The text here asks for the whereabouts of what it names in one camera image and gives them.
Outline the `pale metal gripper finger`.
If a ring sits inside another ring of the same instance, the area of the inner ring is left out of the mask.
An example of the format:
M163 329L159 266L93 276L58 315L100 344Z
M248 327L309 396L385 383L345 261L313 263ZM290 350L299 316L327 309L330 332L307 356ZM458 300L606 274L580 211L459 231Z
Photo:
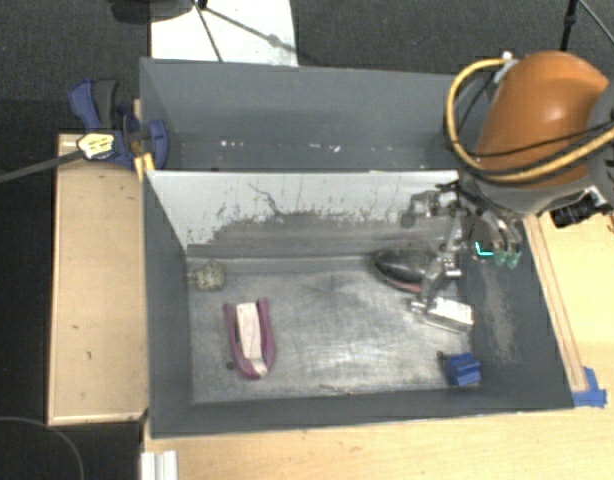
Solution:
M435 293L444 275L444 262L439 258L432 260L426 267L421 293L417 299L419 309L423 314L426 314L432 305Z
M463 277L463 270L459 267L446 269L437 282L434 298L449 297L456 298L458 293L458 283Z

